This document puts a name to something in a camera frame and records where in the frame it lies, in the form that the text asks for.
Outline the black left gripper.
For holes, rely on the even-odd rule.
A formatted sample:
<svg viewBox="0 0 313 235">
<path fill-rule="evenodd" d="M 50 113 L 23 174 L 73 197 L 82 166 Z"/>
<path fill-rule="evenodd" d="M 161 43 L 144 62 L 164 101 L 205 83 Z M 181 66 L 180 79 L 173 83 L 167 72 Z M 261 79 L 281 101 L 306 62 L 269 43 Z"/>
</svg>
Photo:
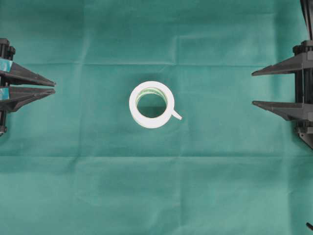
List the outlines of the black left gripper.
<svg viewBox="0 0 313 235">
<path fill-rule="evenodd" d="M 0 39 L 0 75 L 14 85 L 38 85 L 54 87 L 55 82 L 13 62 L 16 50 L 6 38 Z M 54 94 L 54 89 L 1 87 L 0 88 L 0 136 L 6 133 L 6 115 L 22 106 Z"/>
</svg>

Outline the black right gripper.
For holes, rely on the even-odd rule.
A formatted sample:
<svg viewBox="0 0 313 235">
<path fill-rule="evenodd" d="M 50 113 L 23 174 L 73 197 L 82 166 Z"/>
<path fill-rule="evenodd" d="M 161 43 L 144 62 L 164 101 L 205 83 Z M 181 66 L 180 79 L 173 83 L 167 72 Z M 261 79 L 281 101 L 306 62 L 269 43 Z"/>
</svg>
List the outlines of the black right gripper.
<svg viewBox="0 0 313 235">
<path fill-rule="evenodd" d="M 288 74 L 295 72 L 295 102 L 253 101 L 252 104 L 281 116 L 286 121 L 296 121 L 299 138 L 313 147 L 313 42 L 303 41 L 293 48 L 293 53 L 305 57 L 292 57 L 278 64 L 253 72 L 252 76 Z"/>
</svg>

